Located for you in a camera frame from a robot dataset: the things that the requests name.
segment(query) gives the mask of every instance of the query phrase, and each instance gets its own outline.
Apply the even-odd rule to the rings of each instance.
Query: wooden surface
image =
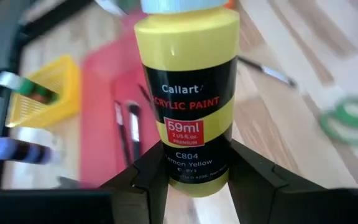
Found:
[[[300,88],[239,64],[234,139],[323,187],[358,187],[358,147],[332,142],[316,121],[341,97],[358,94],[358,0],[240,0],[238,10],[240,53],[293,77]],[[30,44],[21,74],[65,53],[80,64],[119,31],[119,20],[93,4]],[[57,175],[78,178],[78,116],[48,130],[60,139],[62,163],[40,167],[10,162],[5,188],[50,188]],[[17,137],[21,130],[14,133]],[[227,186],[194,199],[170,189],[165,222],[239,223]]]

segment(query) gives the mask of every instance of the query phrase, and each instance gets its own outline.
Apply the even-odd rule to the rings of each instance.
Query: yellow basket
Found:
[[[14,93],[6,126],[44,128],[80,110],[80,69],[69,55],[26,78],[58,93],[58,101],[45,105]]]

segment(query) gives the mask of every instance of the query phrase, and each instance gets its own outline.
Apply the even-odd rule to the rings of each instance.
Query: white bottle cap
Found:
[[[149,14],[170,14],[223,6],[227,0],[142,0],[142,9]]]
[[[23,78],[12,72],[0,73],[0,85],[12,90],[18,90],[23,84]]]

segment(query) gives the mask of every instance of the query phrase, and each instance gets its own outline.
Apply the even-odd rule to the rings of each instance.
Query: red cutting board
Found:
[[[131,152],[127,102],[140,105],[142,154],[159,141],[154,113],[138,84],[146,91],[144,70],[134,32],[87,56],[83,63],[80,182],[99,187],[126,168],[114,101],[122,105]]]

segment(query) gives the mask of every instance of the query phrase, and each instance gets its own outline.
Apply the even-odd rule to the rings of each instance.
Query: scissors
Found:
[[[349,114],[346,111],[346,107],[349,105],[357,105],[358,106],[358,96],[347,97],[341,100],[337,105],[335,110],[327,111],[321,114],[320,116],[320,125],[323,131],[332,139],[340,141],[344,144],[358,146],[358,139],[352,139],[344,137],[339,134],[331,125],[329,120],[335,119],[339,121],[341,124],[353,128],[358,129],[358,116],[353,114]]]

